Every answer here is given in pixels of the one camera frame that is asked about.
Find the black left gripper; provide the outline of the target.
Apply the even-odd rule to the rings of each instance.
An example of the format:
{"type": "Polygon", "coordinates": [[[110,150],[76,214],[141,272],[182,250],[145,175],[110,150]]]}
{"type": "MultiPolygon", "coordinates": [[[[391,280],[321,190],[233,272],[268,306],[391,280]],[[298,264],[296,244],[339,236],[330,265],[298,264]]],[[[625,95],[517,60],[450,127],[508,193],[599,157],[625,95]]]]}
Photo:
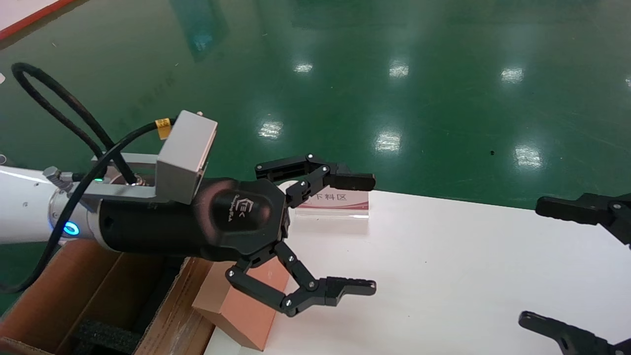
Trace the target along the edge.
{"type": "Polygon", "coordinates": [[[286,206],[297,208],[330,186],[372,191],[376,177],[352,173],[345,164],[313,154],[255,166],[258,180],[204,179],[190,204],[103,200],[99,207],[102,245],[119,252],[237,261],[225,273],[230,285],[269,308],[294,317],[311,306],[338,306],[345,295],[372,296],[373,280],[316,279],[281,240],[286,206]],[[297,182],[284,193],[273,182],[297,182]],[[276,257],[298,284],[291,294],[248,276],[259,261],[276,257]]]}

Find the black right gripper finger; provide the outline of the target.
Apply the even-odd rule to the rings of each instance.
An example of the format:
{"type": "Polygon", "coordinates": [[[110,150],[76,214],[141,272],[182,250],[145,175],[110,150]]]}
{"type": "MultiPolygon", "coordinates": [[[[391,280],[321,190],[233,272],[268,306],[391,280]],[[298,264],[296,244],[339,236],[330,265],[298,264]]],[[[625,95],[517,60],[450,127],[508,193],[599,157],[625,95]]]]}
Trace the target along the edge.
{"type": "Polygon", "coordinates": [[[564,355],[629,355],[631,340],[611,344],[606,339],[576,326],[524,311],[519,315],[522,328],[555,341],[564,355]]]}
{"type": "Polygon", "coordinates": [[[631,244],[631,194],[584,193],[577,200],[542,196],[536,202],[536,213],[577,224],[600,224],[623,245],[631,244]]]}

